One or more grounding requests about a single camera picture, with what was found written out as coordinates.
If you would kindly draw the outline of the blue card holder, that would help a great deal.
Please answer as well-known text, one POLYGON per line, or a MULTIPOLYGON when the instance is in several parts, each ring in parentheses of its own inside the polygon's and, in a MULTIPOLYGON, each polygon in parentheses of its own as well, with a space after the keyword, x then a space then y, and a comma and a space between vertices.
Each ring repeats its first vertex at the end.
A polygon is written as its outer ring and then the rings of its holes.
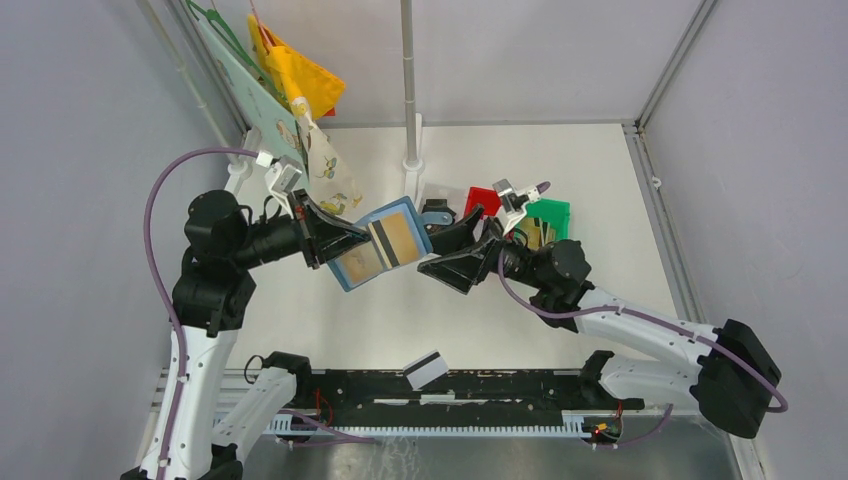
POLYGON ((355 223, 370 240, 328 263, 341 288, 350 292, 375 277, 431 254, 428 227, 453 224, 455 212, 439 206, 420 213, 408 196, 378 208, 355 223))

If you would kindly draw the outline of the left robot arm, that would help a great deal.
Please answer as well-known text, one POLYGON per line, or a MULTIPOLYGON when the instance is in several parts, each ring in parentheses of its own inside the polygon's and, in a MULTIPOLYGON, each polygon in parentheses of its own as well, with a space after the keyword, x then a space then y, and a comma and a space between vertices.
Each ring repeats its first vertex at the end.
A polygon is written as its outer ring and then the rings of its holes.
POLYGON ((308 358, 273 352, 236 406, 221 422, 214 420, 226 365, 256 289, 251 269, 297 254, 317 269, 371 239, 303 190, 288 198, 292 213, 257 221, 226 190, 203 193, 189 205, 181 275, 164 295, 172 325, 166 397, 147 452, 123 478, 239 479, 279 410, 312 399, 308 358))

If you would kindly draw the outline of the white magnetic stripe card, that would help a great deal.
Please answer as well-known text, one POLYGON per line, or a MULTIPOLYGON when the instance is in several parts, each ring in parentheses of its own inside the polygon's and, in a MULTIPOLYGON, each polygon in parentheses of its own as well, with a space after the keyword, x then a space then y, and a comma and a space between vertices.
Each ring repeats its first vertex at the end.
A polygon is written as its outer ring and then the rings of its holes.
POLYGON ((433 350, 403 368, 413 391, 421 391, 425 386, 446 375, 449 367, 438 350, 433 350))

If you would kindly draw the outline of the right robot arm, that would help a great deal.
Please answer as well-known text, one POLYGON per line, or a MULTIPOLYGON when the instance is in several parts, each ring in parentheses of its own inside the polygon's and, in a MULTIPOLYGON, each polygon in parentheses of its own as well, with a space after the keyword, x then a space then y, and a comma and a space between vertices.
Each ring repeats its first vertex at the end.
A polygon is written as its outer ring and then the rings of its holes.
POLYGON ((577 240, 536 249, 514 239, 480 207, 432 237, 435 258, 418 271, 467 294, 489 275, 521 307, 554 329, 607 339, 644 354, 593 353, 577 382, 580 400, 695 406, 715 427, 753 439, 765 416, 788 411, 782 373, 754 330, 728 319, 716 327, 646 311, 594 285, 577 240))

